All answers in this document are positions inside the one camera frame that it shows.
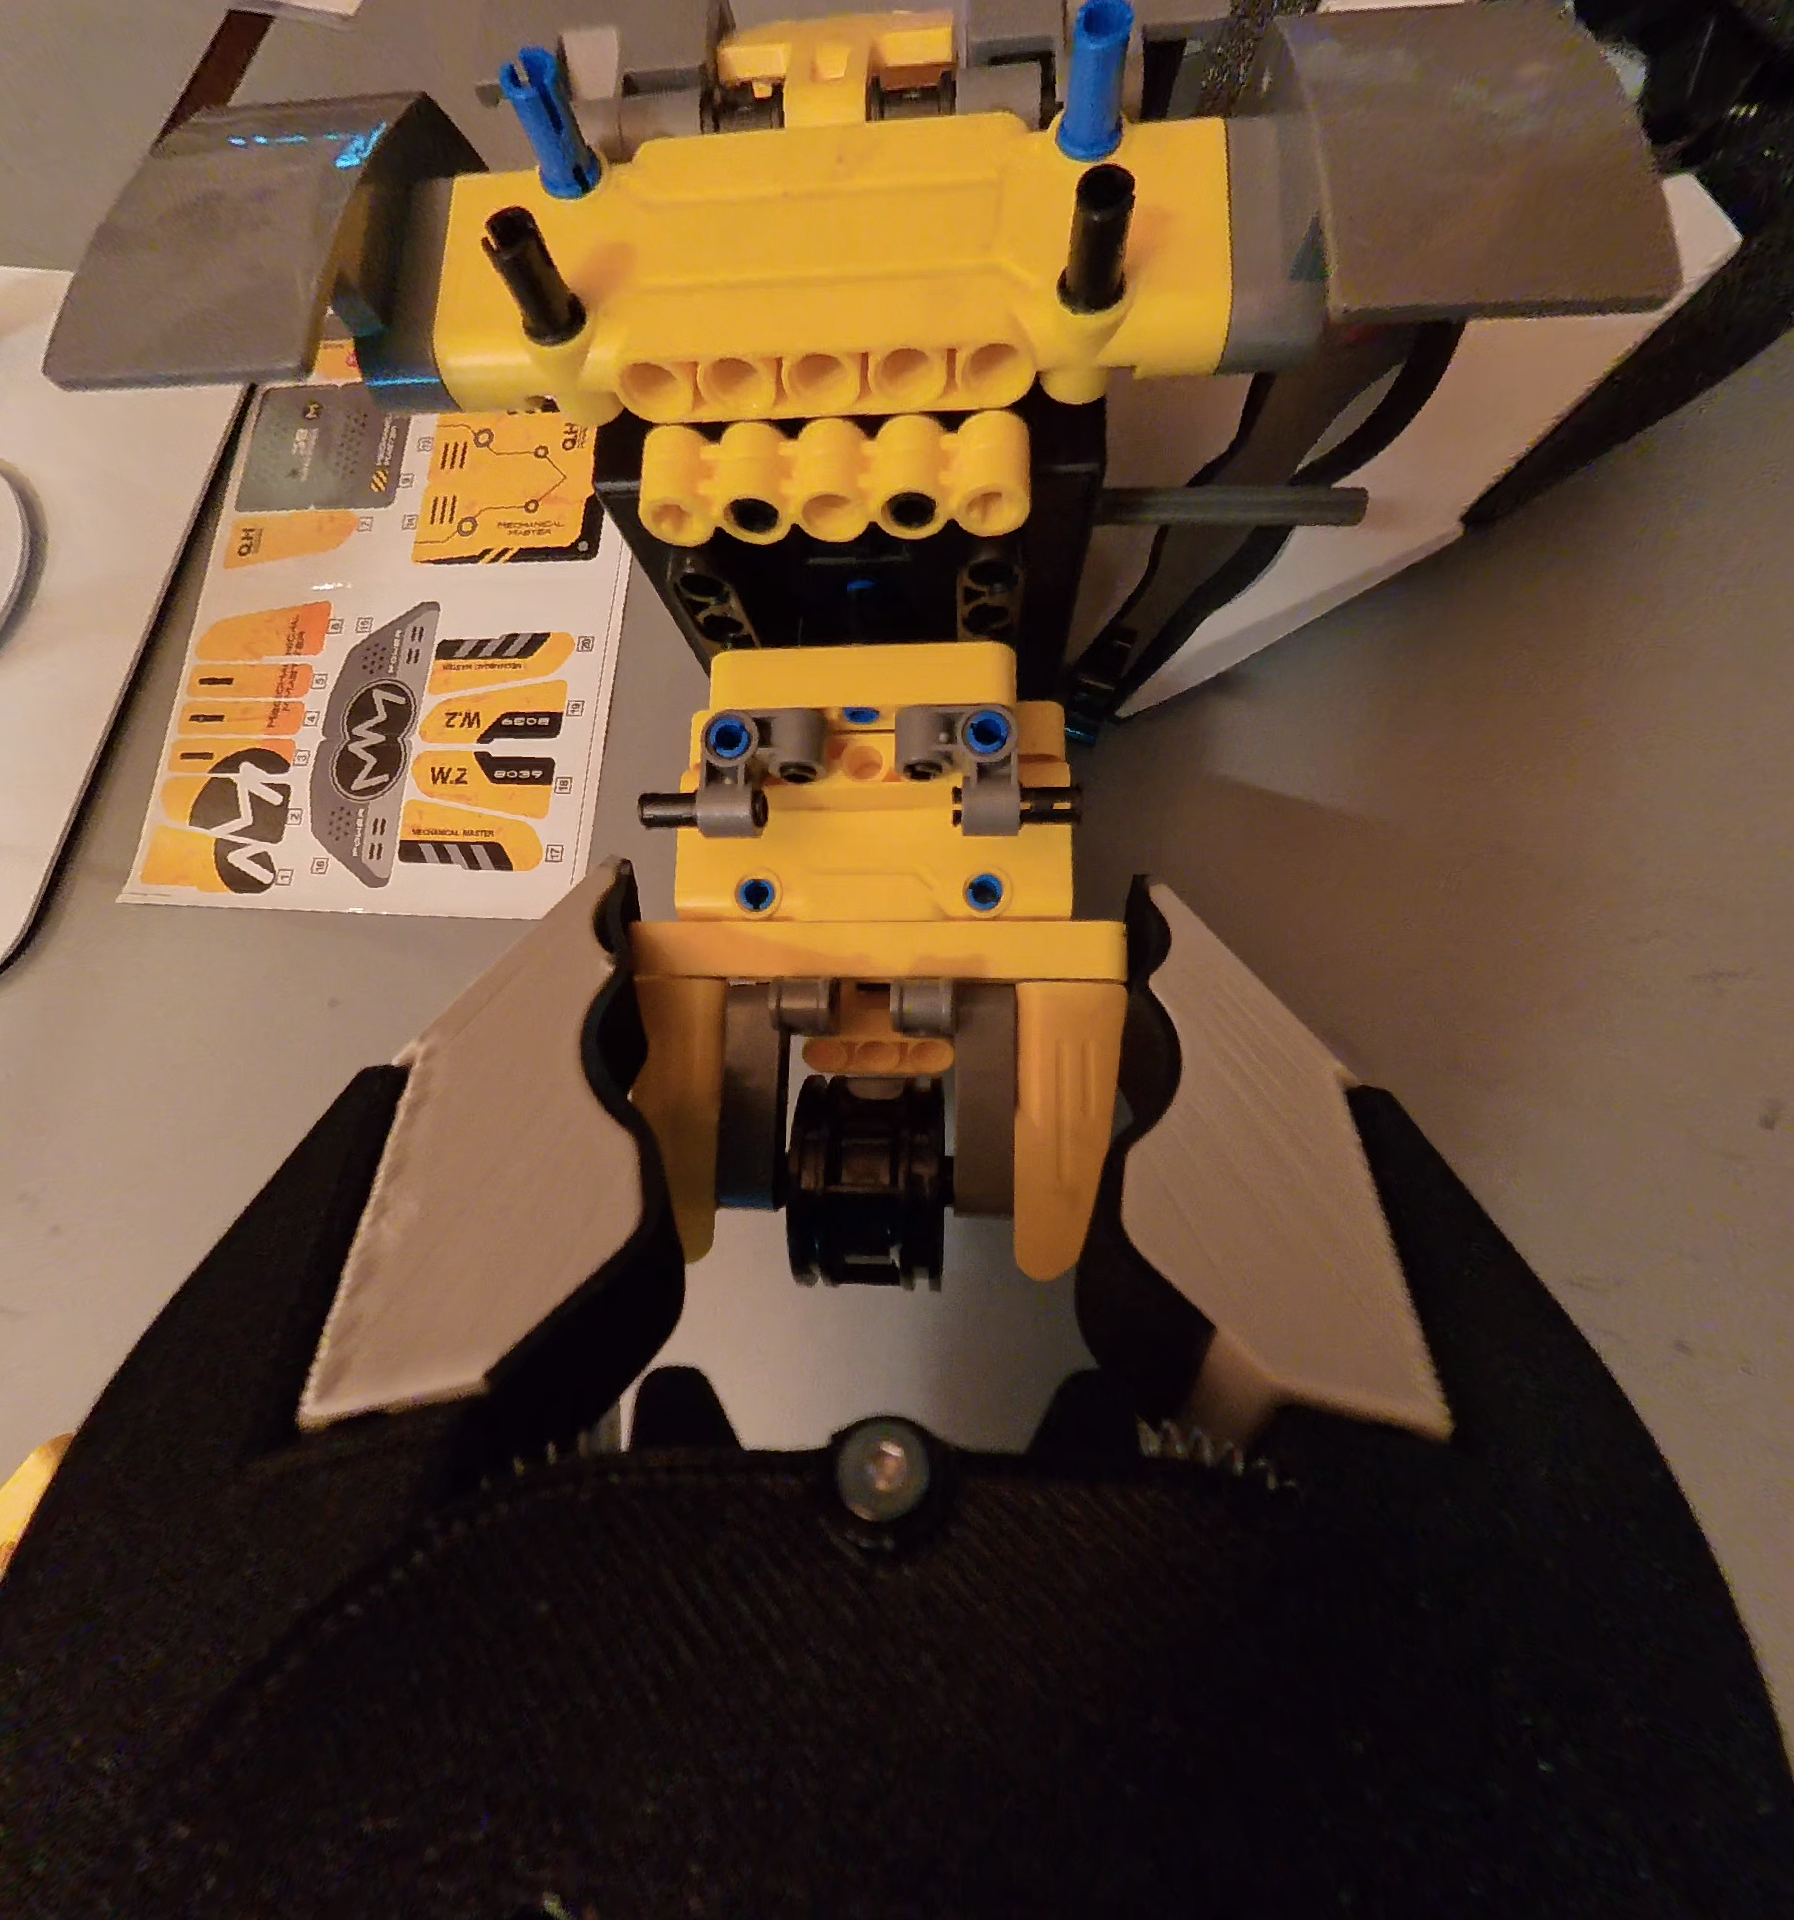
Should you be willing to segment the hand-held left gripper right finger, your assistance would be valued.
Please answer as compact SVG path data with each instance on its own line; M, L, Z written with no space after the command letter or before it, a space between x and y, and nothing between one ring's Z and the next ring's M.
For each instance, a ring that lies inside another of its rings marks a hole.
M1176 893L1125 905L1130 1002L1078 1319L1152 1427L1249 1442L1311 1404L1444 1442L1453 1414L1352 1076Z

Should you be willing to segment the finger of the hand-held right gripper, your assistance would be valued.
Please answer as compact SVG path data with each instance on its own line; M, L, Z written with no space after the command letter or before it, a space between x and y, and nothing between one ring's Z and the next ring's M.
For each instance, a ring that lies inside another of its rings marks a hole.
M1300 528L1253 585L1150 674L1137 706L1196 687L1458 540L1462 514L1737 253L1738 230L1693 173L1669 177L1663 198L1682 272L1667 307L1470 323L1438 392L1352 474L1370 497L1361 523Z
M1226 448L1192 489L1323 489L1389 448L1437 394L1444 323L1331 326L1305 364L1251 378ZM1078 659L1078 733L1096 736L1204 617L1257 582L1288 525L1160 525L1136 588Z

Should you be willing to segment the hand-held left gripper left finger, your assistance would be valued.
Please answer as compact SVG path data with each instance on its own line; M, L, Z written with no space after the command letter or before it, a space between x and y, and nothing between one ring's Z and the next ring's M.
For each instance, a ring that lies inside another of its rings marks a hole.
M296 1409L303 1427L518 1389L552 1343L609 1404L681 1309L607 860L399 1056L405 1089Z

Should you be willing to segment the dark grey axle rod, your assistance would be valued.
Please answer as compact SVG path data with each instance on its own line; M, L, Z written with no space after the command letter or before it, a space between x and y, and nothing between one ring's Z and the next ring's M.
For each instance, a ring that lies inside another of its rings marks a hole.
M1302 528L1357 525L1370 493L1317 484L1207 484L1183 489L1104 489L1101 525Z

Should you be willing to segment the yellow building block vehicle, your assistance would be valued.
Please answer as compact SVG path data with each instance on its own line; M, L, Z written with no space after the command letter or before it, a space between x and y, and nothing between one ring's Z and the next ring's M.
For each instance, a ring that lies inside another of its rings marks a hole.
M556 411L712 674L694 944L640 961L686 1257L790 1211L804 1282L937 1282L945 1215L1075 1266L1125 933L1074 917L1066 671L1114 377L1251 378L1331 326L1649 312L1678 244L1596 44L1539 3L1275 22L1230 116L1143 117L1127 3L963 108L953 12L738 28L691 129L589 138L545 46L487 171L424 96L201 114L98 228L69 392L279 384L341 316L385 411ZM1054 114L1036 117L1042 102Z

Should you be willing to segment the yellow grey sticker sheet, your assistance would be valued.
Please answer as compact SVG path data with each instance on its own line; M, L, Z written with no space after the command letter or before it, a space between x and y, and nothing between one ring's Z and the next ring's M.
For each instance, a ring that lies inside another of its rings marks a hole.
M590 861L629 548L594 432L389 415L328 318L239 441L120 899L525 917Z

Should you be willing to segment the small yellow block piece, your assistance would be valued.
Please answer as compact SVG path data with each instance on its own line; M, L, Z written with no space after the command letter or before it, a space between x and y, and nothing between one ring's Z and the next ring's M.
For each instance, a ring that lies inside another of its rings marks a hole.
M27 1533L76 1432L65 1430L33 1447L0 1484L0 1575Z

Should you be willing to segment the white stand base board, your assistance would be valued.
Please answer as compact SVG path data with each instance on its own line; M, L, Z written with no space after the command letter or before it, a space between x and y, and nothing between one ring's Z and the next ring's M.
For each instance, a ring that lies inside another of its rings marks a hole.
M69 394L43 353L69 275L0 267L0 964L117 720L241 387Z

